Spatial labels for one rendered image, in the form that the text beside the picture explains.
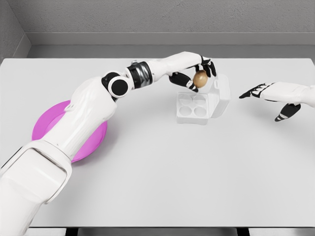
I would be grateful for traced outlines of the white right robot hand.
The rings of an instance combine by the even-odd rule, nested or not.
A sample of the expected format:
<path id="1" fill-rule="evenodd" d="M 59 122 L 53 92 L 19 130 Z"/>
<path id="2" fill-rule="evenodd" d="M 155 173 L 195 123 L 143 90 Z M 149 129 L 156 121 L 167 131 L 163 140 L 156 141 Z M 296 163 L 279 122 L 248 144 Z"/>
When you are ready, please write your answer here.
<path id="1" fill-rule="evenodd" d="M 309 89 L 310 86 L 294 83 L 263 83 L 246 91 L 239 98 L 256 97 L 266 101 L 285 103 L 285 106 L 275 118 L 275 121 L 279 122 L 295 115 L 301 109 L 302 104 L 308 105 L 307 94 Z"/>

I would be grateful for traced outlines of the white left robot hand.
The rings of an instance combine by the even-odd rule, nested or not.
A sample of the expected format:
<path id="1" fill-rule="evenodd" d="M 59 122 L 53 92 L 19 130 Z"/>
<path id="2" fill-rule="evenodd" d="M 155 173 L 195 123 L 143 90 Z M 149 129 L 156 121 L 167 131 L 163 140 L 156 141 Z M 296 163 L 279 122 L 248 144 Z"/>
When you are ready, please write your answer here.
<path id="1" fill-rule="evenodd" d="M 203 70 L 206 71 L 207 77 L 211 78 L 211 76 L 217 75 L 215 65 L 211 59 L 204 58 L 196 53 L 181 52 L 165 58 L 164 61 L 167 65 L 169 81 L 173 84 L 189 88 L 194 92 L 198 92 L 196 83 L 189 76 L 181 73 L 182 70 L 194 67 L 195 71 L 198 72 L 201 65 Z"/>

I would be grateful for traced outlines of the brown egg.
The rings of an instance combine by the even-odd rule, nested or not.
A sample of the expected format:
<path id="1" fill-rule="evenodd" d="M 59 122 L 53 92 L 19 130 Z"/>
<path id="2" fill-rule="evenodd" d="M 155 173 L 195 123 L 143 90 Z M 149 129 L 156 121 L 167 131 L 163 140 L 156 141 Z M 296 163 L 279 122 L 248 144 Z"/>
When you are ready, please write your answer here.
<path id="1" fill-rule="evenodd" d="M 204 87 L 208 81 L 208 76 L 207 76 L 206 71 L 205 70 L 197 71 L 192 81 L 198 89 Z"/>

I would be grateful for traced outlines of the clear plastic egg box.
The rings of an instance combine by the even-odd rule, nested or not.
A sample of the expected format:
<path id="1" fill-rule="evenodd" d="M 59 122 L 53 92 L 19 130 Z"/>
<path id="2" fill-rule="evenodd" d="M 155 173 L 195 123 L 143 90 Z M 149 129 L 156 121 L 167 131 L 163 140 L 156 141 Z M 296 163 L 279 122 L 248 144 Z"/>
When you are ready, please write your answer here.
<path id="1" fill-rule="evenodd" d="M 220 117 L 231 99 L 228 77 L 219 73 L 198 93 L 179 92 L 176 101 L 177 123 L 206 125 L 210 118 Z"/>

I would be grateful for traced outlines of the magenta plate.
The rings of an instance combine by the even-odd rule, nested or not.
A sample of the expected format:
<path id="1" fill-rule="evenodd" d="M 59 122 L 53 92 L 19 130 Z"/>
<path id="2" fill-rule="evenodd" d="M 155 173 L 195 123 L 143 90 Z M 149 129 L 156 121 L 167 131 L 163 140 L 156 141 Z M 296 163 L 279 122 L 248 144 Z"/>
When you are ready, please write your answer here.
<path id="1" fill-rule="evenodd" d="M 67 105 L 70 104 L 70 100 L 60 102 L 55 104 L 48 110 L 46 110 L 37 120 L 35 123 L 31 140 L 39 140 L 44 135 L 47 134 L 64 116 Z M 92 154 L 102 143 L 107 131 L 107 122 L 105 121 L 102 123 L 94 132 L 93 134 L 86 140 L 83 146 L 79 149 L 79 151 L 75 154 L 72 162 L 79 161 L 84 159 L 85 157 Z"/>

